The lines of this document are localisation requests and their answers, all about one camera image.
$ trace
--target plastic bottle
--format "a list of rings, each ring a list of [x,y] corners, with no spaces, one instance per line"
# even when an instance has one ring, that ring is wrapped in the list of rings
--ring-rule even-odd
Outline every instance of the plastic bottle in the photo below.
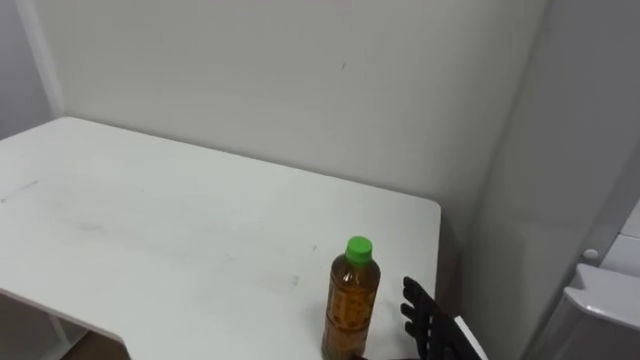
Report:
[[[325,360],[349,360],[364,354],[380,283],[380,268],[371,257],[369,239],[356,236],[331,265],[329,299],[322,356]]]

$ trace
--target bottle label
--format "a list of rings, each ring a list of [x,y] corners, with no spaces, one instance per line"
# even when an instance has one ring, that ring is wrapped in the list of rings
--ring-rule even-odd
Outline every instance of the bottle label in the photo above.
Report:
[[[364,353],[376,292],[329,284],[323,351],[332,360]]]
[[[327,317],[333,325],[342,330],[360,330],[371,322],[376,293],[369,291],[345,290],[331,281]]]

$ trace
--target table surface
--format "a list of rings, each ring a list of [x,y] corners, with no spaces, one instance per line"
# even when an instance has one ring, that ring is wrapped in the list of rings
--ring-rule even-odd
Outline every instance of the table surface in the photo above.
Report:
[[[433,294],[433,201],[61,118],[0,141],[0,291],[133,360],[320,359],[352,235],[382,280],[366,354],[415,356],[402,277]]]

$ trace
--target floor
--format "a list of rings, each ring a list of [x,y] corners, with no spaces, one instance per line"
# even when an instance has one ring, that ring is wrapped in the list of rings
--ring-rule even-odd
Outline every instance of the floor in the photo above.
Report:
[[[90,332],[62,360],[129,360],[124,346]]]

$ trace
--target green bottle cap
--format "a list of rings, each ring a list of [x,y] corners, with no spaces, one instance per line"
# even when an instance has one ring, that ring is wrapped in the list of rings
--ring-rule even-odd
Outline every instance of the green bottle cap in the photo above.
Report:
[[[373,245],[364,236],[354,236],[347,243],[345,255],[347,260],[353,265],[364,265],[371,261]]]

